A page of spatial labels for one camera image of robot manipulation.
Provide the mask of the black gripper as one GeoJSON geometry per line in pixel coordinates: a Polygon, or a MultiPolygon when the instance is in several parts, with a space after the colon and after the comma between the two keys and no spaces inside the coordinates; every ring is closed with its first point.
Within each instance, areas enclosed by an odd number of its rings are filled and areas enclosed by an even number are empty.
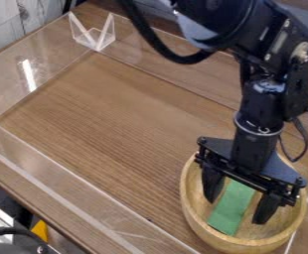
{"type": "Polygon", "coordinates": [[[232,139],[201,136],[196,163],[202,171],[204,195],[214,202],[230,178],[262,194],[252,222],[265,224],[279,206],[293,206],[305,188],[301,175],[281,161],[276,144],[284,129],[284,119],[246,115],[233,117],[232,139]]]}

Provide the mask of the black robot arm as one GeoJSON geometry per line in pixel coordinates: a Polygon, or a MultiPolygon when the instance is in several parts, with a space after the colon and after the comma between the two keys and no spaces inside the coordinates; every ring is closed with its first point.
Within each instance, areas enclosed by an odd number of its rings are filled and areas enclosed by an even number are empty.
{"type": "Polygon", "coordinates": [[[185,38],[212,53],[232,50],[240,64],[241,103],[234,137],[198,139],[204,195],[218,198],[225,178],[262,193],[252,222],[293,205],[307,182],[276,150],[291,122],[308,112],[308,28],[273,0],[170,0],[185,38]]]}

